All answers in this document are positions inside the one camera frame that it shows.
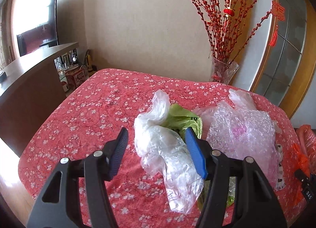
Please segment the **small red plastic wrapper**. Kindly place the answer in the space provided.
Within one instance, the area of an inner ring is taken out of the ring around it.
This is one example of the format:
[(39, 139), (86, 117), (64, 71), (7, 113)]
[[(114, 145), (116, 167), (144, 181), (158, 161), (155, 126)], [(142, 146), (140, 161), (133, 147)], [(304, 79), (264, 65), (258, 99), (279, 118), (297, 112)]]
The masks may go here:
[[(309, 171), (308, 157), (302, 152), (302, 149), (299, 146), (299, 144), (293, 144), (291, 148), (292, 148), (292, 153), (296, 159), (293, 165), (294, 171), (300, 169), (309, 178), (310, 171)], [(303, 199), (303, 195), (301, 193), (301, 190), (302, 190), (301, 184), (302, 183), (300, 181), (296, 182), (295, 204), (300, 203), (300, 201)]]

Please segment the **white paw-print bag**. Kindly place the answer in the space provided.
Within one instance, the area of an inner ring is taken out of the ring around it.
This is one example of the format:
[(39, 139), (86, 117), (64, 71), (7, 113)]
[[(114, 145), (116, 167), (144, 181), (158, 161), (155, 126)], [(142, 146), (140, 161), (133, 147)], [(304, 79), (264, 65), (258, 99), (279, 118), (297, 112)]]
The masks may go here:
[(276, 191), (280, 191), (285, 188), (285, 180), (284, 180), (284, 170), (283, 170), (283, 147), (281, 144), (276, 144), (276, 150), (277, 150), (277, 179), (275, 183), (274, 189)]

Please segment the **clear bubble wrap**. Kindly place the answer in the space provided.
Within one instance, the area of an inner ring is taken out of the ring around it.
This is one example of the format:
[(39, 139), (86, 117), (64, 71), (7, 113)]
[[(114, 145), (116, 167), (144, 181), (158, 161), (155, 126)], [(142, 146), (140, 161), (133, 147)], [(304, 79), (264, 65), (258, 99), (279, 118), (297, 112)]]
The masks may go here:
[(214, 106), (206, 141), (227, 157), (254, 158), (274, 188), (278, 159), (276, 135), (281, 134), (281, 129), (267, 112), (257, 110), (250, 93), (230, 89), (229, 99), (232, 104), (223, 100)]

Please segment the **clear white plastic bag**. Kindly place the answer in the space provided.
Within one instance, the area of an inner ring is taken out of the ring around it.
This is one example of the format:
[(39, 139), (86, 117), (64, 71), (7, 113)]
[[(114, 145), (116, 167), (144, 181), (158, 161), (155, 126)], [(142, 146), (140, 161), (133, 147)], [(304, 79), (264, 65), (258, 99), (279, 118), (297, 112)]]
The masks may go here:
[(164, 91), (154, 93), (148, 111), (135, 118), (134, 147), (148, 174), (163, 175), (170, 210), (189, 214), (204, 182), (196, 172), (186, 143), (177, 132), (162, 126), (171, 105)]

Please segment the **green paw-print bag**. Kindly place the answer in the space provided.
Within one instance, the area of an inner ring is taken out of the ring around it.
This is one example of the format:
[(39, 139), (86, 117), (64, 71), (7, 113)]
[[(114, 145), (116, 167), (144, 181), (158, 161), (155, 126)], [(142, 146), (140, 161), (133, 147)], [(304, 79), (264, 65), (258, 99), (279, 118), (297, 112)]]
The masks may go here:
[[(192, 127), (198, 138), (206, 140), (209, 128), (212, 124), (214, 106), (196, 107), (193, 111), (187, 110), (179, 104), (172, 104), (169, 108), (169, 113), (166, 121), (162, 126), (177, 132), (185, 142), (185, 130)], [(207, 192), (210, 186), (210, 181), (204, 181), (203, 190), (198, 198), (197, 206), (202, 210), (203, 204), (206, 201)], [(235, 201), (236, 178), (229, 178), (229, 188), (226, 207), (230, 207)]]

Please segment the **red-lined trash bin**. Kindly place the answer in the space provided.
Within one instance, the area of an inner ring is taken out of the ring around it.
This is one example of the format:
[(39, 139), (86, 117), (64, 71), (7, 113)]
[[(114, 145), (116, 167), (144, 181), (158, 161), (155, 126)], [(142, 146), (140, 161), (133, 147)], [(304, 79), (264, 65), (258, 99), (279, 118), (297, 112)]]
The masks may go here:
[(310, 172), (315, 174), (315, 133), (305, 124), (296, 130), (303, 153), (308, 157)]

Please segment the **red floral tablecloth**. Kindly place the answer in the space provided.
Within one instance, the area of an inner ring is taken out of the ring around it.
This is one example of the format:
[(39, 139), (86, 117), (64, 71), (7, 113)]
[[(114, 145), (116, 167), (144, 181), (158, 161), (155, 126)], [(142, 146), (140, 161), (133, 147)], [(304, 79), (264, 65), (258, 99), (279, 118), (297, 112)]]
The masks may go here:
[(120, 69), (95, 73), (70, 94), (44, 121), (25, 150), (19, 178), (37, 198), (47, 178), (63, 157), (79, 160), (115, 139), (121, 128), (129, 142), (118, 174), (105, 183), (119, 227), (195, 227), (200, 214), (170, 210), (161, 174), (148, 175), (134, 147), (134, 121), (151, 106), (157, 90), (188, 110), (230, 102), (231, 86), (191, 82)]

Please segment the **dark wooden TV cabinet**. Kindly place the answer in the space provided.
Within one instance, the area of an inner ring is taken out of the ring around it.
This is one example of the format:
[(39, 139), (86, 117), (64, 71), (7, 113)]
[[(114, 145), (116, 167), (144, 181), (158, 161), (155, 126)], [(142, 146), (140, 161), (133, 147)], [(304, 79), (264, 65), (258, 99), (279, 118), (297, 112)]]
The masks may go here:
[(66, 99), (55, 59), (79, 46), (62, 44), (17, 58), (1, 83), (1, 139), (17, 156), (50, 114)]

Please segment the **red box under cabinet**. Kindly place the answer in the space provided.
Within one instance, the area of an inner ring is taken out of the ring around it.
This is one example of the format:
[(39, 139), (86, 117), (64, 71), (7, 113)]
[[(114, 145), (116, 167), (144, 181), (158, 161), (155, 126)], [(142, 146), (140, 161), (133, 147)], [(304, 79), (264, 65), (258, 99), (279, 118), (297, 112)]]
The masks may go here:
[(70, 89), (75, 90), (86, 80), (85, 71), (83, 68), (76, 68), (65, 73), (65, 77)]

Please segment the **glass vase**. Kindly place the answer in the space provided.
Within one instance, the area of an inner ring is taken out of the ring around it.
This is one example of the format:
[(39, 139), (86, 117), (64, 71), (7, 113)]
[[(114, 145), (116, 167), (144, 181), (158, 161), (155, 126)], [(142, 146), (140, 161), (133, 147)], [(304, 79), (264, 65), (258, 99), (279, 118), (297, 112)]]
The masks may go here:
[(229, 84), (238, 69), (239, 65), (237, 62), (233, 61), (231, 64), (226, 64), (216, 58), (213, 58), (209, 81)]

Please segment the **glass panel door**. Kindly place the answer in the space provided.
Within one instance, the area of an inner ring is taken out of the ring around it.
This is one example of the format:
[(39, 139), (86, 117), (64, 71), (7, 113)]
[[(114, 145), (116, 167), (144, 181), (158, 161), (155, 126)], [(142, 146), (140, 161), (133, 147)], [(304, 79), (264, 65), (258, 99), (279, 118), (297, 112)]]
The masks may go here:
[(276, 46), (271, 50), (256, 93), (278, 106), (298, 69), (306, 36), (305, 0), (279, 0), (285, 20), (278, 22)]

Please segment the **red fu hanging ornament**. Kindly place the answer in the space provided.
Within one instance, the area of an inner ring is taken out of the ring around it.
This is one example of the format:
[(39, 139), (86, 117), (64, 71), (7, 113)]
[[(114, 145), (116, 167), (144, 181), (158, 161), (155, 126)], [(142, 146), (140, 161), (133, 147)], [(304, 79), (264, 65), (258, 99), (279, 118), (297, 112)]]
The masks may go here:
[(280, 3), (272, 0), (271, 14), (275, 18), (275, 28), (273, 30), (273, 34), (269, 42), (269, 46), (274, 47), (276, 45), (277, 38), (278, 38), (278, 22), (285, 21), (285, 8)]

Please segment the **television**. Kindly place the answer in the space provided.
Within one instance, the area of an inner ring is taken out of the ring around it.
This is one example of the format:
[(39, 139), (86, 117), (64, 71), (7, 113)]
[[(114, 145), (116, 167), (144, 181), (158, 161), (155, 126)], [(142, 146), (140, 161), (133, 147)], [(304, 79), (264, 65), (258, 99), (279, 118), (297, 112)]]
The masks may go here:
[(24, 8), (18, 24), (17, 45), (20, 56), (58, 44), (57, 0), (35, 0), (30, 8)]

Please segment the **red berry branches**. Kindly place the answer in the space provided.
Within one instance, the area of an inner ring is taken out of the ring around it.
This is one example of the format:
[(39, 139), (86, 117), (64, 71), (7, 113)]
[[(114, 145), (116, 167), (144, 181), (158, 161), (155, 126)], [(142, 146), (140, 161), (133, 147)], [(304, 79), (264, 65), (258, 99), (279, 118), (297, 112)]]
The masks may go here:
[(258, 0), (190, 0), (204, 24), (211, 56), (232, 64), (272, 11), (269, 10), (246, 35), (247, 18)]

